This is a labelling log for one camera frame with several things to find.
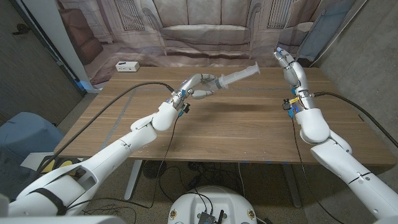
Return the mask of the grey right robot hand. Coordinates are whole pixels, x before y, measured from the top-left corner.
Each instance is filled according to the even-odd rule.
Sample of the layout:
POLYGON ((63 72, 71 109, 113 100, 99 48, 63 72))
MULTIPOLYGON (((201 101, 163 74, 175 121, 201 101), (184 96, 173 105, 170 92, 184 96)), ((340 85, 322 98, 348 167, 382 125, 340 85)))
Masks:
POLYGON ((283 68, 284 78, 290 85, 294 99, 297 99, 292 103, 293 109, 296 112, 301 112, 314 108, 315 104, 310 96, 307 77, 301 64, 296 62, 288 51, 280 47, 276 48, 274 57, 283 68))

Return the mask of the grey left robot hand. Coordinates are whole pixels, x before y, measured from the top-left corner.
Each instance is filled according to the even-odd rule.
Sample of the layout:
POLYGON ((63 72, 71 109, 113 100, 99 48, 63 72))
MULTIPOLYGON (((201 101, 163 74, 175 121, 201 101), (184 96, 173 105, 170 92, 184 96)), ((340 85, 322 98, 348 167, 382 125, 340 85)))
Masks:
POLYGON ((193 99, 199 100, 213 95, 215 91, 194 90, 193 88, 199 84, 205 85, 215 79, 216 77, 214 75, 206 73, 197 73, 192 75, 190 78, 184 80, 181 85, 172 92, 171 97, 168 100, 168 104, 171 104, 176 110, 179 110, 183 106, 185 99, 189 96, 193 99))

